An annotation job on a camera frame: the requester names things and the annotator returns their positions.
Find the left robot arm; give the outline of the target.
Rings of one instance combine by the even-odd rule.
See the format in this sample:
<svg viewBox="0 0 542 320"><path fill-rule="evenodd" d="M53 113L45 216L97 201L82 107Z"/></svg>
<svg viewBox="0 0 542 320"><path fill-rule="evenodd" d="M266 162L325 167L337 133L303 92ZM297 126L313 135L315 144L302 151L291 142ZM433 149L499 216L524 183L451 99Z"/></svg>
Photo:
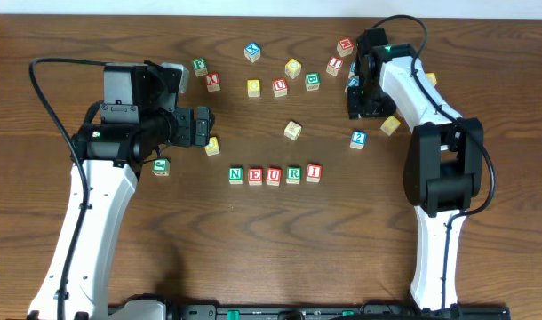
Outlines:
<svg viewBox="0 0 542 320"><path fill-rule="evenodd" d="M176 319L170 301L151 294L108 306L108 283L125 210L142 165L160 144L207 145L215 117L207 107L158 108L137 123L94 123L91 105L71 142L76 148L68 208L52 262L29 319Z"/></svg>

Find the green N block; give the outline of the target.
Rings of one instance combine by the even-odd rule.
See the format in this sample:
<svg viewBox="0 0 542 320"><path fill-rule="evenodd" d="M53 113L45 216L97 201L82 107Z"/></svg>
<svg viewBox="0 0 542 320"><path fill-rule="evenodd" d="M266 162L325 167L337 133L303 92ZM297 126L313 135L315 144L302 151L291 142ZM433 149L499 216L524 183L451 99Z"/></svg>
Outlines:
<svg viewBox="0 0 542 320"><path fill-rule="evenodd" d="M243 183L243 168L230 167L228 169L228 181L230 184L242 184Z"/></svg>

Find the red E block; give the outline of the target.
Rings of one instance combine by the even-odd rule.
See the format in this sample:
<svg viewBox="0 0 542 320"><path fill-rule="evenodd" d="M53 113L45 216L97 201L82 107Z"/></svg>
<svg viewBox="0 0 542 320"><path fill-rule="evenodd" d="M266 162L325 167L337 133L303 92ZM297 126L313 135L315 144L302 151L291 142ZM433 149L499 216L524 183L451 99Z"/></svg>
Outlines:
<svg viewBox="0 0 542 320"><path fill-rule="evenodd" d="M250 186L260 186L263 183L263 170L261 168L250 168L248 170L248 183Z"/></svg>

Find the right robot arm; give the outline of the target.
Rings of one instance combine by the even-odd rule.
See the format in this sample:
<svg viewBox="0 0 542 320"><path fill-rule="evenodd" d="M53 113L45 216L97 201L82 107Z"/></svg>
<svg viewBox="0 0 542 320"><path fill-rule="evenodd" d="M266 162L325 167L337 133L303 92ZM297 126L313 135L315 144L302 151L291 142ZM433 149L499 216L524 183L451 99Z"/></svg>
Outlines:
<svg viewBox="0 0 542 320"><path fill-rule="evenodd" d="M458 302L455 277L464 213L480 191L482 124L451 108L409 44L364 45L355 58L359 84L349 89L358 117L400 112L411 131L403 187L418 225L410 294L422 311Z"/></svg>

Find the green R block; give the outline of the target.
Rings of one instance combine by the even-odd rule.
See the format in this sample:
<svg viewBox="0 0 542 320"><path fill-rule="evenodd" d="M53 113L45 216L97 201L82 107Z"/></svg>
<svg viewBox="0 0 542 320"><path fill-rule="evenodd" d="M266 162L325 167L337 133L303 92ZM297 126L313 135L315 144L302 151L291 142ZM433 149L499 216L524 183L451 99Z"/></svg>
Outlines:
<svg viewBox="0 0 542 320"><path fill-rule="evenodd" d="M287 184L299 184L301 182L301 168L300 167L288 167L286 174Z"/></svg>

